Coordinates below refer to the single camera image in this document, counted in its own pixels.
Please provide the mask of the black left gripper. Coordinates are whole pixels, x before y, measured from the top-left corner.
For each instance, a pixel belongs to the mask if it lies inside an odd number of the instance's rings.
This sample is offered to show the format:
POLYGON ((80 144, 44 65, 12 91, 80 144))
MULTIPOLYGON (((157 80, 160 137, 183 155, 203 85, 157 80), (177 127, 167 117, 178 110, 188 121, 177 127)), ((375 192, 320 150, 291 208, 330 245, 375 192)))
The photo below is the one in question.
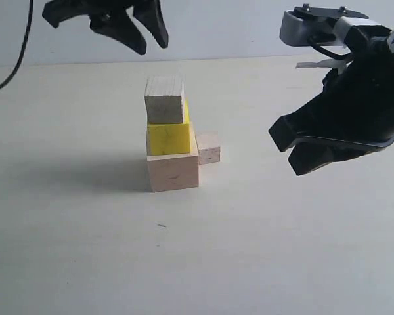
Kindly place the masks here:
POLYGON ((145 55, 147 44, 126 10, 133 7, 133 16, 166 49, 169 34, 162 16, 159 0, 146 1, 71 1, 55 0, 45 3, 42 17, 54 28, 68 19, 90 15, 90 29, 99 35, 114 39, 139 55, 145 55))

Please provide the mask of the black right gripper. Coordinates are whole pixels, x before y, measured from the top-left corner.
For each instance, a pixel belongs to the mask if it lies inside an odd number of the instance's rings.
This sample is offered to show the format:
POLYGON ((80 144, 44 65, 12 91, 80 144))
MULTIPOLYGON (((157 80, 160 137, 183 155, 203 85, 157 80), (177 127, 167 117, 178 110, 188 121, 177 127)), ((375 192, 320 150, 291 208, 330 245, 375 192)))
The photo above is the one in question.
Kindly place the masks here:
POLYGON ((296 175, 380 151, 394 142, 394 28, 386 37, 351 31, 346 46, 309 47, 347 69, 328 69, 322 91, 298 110, 280 116, 269 134, 296 175))

